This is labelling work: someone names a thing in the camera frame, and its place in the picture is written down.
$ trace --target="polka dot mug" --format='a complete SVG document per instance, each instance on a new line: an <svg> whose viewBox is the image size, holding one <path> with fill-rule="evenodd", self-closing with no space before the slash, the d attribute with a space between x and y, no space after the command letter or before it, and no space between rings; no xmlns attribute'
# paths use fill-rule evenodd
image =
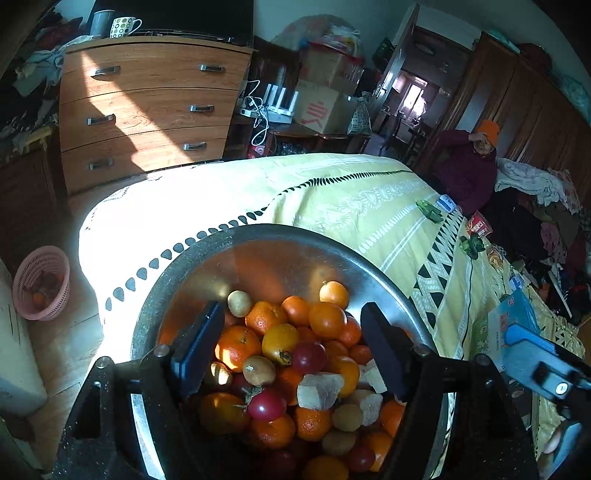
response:
<svg viewBox="0 0 591 480"><path fill-rule="evenodd" d="M142 26L142 21L135 17L120 17L113 20L113 26L111 27L111 38L127 37L135 32L139 27Z"/></svg>

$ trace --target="person's hand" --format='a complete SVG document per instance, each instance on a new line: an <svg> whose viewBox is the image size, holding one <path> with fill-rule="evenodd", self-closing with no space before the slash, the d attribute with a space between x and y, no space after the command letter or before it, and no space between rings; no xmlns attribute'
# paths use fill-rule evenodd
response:
<svg viewBox="0 0 591 480"><path fill-rule="evenodd" d="M476 132L475 134L469 134L468 140L471 142L484 142L487 139L486 134L484 132Z"/></svg>

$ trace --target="television screen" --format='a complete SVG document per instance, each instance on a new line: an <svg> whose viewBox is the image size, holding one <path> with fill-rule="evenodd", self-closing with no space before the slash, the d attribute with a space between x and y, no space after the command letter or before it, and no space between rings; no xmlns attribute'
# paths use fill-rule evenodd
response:
<svg viewBox="0 0 591 480"><path fill-rule="evenodd" d="M254 0L96 0L92 13L107 9L140 18L137 35L176 31L252 45Z"/></svg>

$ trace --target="pink basket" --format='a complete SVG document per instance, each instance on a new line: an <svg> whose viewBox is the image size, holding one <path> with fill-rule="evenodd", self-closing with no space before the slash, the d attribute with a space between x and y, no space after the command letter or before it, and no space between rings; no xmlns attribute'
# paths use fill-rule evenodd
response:
<svg viewBox="0 0 591 480"><path fill-rule="evenodd" d="M32 295L27 290L39 278L41 271L64 275L64 281L57 297L46 309L39 312L33 306ZM51 245L37 248L18 267L12 284L12 300L17 312L27 320L53 320L65 308L69 295L70 262L59 248Z"/></svg>

